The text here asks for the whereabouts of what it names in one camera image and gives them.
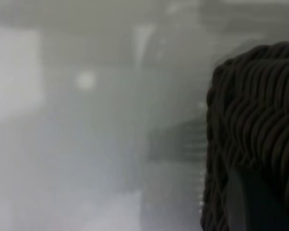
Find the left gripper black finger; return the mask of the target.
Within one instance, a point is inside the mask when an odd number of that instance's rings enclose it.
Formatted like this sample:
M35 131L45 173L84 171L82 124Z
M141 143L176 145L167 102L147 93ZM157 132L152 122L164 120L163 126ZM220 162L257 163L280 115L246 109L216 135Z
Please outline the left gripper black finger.
M289 231L289 215L251 169L231 170L225 207L231 231Z

